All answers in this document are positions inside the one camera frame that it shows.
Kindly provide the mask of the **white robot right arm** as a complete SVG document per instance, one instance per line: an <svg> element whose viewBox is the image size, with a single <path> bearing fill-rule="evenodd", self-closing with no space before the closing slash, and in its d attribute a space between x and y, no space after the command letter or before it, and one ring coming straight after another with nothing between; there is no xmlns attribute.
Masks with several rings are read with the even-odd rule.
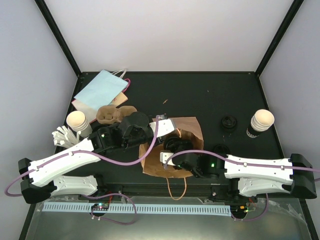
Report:
<svg viewBox="0 0 320 240"><path fill-rule="evenodd" d="M317 198L316 169L297 153L289 158L256 159L205 150L175 153L170 164L189 171L196 178L220 178L229 184L228 198L234 202L243 197L284 193L299 199Z"/></svg>

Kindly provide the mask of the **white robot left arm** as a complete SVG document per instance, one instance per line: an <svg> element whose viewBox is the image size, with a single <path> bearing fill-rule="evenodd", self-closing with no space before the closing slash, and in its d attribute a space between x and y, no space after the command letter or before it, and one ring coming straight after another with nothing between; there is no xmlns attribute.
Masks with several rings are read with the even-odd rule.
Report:
<svg viewBox="0 0 320 240"><path fill-rule="evenodd" d="M108 192L106 185L93 176L73 177L66 174L84 165L105 159L114 151L148 143L152 149L158 138L176 129L171 119L158 116L155 121L142 112L133 112L121 122L102 126L76 145L55 155L31 161L18 161L22 175L20 189L26 203L36 204L56 195L92 195L103 199Z"/></svg>

